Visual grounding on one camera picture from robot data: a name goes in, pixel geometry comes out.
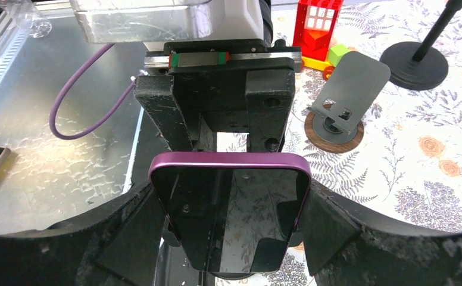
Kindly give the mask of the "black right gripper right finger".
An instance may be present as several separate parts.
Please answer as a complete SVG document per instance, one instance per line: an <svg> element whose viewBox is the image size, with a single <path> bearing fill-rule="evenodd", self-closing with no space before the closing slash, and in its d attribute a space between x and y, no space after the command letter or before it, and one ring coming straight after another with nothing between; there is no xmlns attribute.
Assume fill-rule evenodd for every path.
<svg viewBox="0 0 462 286"><path fill-rule="evenodd" d="M393 219L318 182L299 228L317 285L462 285L462 232Z"/></svg>

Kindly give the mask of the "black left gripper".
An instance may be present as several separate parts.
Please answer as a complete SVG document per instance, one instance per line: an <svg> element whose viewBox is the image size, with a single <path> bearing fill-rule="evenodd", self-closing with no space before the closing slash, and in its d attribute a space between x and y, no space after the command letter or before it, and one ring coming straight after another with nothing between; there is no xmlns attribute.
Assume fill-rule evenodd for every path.
<svg viewBox="0 0 462 286"><path fill-rule="evenodd" d="M249 152L282 149L301 71L282 39L168 42L146 54L134 96L171 151L215 151L218 133L247 134Z"/></svg>

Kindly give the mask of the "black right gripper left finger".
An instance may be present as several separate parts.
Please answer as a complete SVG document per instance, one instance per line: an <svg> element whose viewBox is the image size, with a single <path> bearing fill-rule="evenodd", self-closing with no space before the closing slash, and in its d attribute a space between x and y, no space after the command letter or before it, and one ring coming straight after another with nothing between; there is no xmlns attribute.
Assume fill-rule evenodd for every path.
<svg viewBox="0 0 462 286"><path fill-rule="evenodd" d="M49 228L0 235L0 285L152 285L164 221L147 184Z"/></svg>

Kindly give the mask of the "purple-edged smartphone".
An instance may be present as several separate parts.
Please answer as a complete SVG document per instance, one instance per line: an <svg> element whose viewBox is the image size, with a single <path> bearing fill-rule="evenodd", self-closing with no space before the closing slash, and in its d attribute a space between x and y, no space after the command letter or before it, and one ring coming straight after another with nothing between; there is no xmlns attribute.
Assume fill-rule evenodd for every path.
<svg viewBox="0 0 462 286"><path fill-rule="evenodd" d="M191 266L204 272L279 270L311 183L291 153L162 153L149 180Z"/></svg>

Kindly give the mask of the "black round-base phone stand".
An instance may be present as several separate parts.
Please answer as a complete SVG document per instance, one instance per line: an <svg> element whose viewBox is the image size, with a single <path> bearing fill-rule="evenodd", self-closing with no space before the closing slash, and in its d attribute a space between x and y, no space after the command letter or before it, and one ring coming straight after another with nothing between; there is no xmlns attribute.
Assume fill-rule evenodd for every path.
<svg viewBox="0 0 462 286"><path fill-rule="evenodd" d="M426 91L445 80L448 62L433 44L461 9L462 0L449 0L423 42L398 42L384 50L379 61L389 67L390 82L404 89Z"/></svg>

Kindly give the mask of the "black phone stand with phone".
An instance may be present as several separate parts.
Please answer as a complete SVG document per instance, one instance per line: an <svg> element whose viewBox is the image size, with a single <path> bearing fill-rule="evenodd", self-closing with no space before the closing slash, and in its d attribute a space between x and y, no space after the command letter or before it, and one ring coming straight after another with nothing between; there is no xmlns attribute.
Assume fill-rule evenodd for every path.
<svg viewBox="0 0 462 286"><path fill-rule="evenodd" d="M301 232L291 236L289 248L278 271L257 273L201 272L194 269L171 226L164 222L153 285L301 285L307 282L304 262L294 251L302 250Z"/></svg>

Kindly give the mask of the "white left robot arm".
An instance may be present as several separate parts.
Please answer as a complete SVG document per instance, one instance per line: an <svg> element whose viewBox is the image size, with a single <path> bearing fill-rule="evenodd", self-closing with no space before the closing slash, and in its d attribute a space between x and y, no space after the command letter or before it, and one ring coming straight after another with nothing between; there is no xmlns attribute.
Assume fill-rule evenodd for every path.
<svg viewBox="0 0 462 286"><path fill-rule="evenodd" d="M270 1L72 1L90 43L140 42L133 94L171 151L215 151L245 133L279 152L301 50L275 39Z"/></svg>

